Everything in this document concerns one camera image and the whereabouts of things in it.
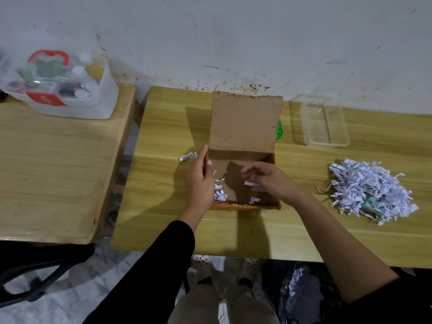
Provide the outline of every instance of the beige pants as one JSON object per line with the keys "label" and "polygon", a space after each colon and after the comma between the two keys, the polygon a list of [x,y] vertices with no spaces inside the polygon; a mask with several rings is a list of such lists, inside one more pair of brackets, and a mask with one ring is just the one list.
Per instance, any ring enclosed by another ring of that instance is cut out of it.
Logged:
{"label": "beige pants", "polygon": [[[247,286],[232,285],[226,294],[230,324],[279,324],[268,304],[256,301]],[[169,317],[168,324],[218,324],[219,296],[206,284],[194,286],[181,297]]]}

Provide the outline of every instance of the black chair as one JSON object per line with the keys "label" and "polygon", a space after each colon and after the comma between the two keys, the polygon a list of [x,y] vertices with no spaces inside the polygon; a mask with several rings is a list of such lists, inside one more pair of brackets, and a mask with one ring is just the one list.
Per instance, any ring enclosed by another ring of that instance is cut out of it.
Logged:
{"label": "black chair", "polygon": [[[0,308],[21,301],[36,301],[44,290],[69,268],[83,263],[93,255],[95,247],[89,245],[44,245],[27,242],[0,241],[2,260],[0,262]],[[43,281],[35,280],[29,291],[11,294],[4,285],[14,278],[41,268],[59,266]]]}

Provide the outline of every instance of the bottle with yellow liquid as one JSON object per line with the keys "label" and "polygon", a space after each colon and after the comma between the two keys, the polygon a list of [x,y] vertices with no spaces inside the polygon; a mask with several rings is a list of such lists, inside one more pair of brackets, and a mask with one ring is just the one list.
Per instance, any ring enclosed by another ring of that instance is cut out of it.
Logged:
{"label": "bottle with yellow liquid", "polygon": [[90,76],[98,81],[102,79],[104,69],[94,61],[90,54],[87,52],[80,54],[79,60],[85,65],[85,70]]}

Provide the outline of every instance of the person's left hand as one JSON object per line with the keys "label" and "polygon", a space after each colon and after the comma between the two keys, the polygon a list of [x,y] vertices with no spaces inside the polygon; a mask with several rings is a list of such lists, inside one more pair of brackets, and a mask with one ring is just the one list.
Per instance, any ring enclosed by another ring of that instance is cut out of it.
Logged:
{"label": "person's left hand", "polygon": [[204,214],[212,205],[215,193],[215,180],[211,160],[207,161],[205,173],[203,173],[204,157],[207,150],[208,146],[204,146],[204,149],[202,149],[195,159],[187,175],[187,180],[189,181],[189,200],[186,208],[177,218],[187,223],[194,232]]}

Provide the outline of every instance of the cardboard box lid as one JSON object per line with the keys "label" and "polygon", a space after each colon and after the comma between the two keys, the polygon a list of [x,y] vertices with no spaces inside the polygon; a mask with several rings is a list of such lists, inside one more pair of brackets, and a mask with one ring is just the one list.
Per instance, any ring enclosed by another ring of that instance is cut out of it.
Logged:
{"label": "cardboard box lid", "polygon": [[213,92],[210,149],[273,152],[282,97]]}

